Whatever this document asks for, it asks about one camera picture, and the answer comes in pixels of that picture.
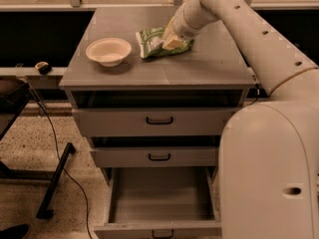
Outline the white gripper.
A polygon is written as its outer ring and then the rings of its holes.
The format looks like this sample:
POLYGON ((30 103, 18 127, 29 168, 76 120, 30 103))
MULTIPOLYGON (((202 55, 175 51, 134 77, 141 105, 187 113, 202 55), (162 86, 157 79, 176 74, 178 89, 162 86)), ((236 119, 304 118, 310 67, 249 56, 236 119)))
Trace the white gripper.
POLYGON ((212 21, 213 16, 200 3, 184 3, 167 24, 161 47, 168 51, 180 48, 183 45, 182 38, 194 39, 212 21))

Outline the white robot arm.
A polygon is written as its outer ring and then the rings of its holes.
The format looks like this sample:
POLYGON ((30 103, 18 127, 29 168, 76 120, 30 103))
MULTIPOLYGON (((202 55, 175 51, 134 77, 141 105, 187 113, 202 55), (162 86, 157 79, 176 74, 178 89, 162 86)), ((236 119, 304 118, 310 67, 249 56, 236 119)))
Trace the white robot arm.
POLYGON ((190 0, 168 35, 221 21, 269 99, 237 112, 219 147, 223 239, 319 239, 319 69, 245 0, 190 0))

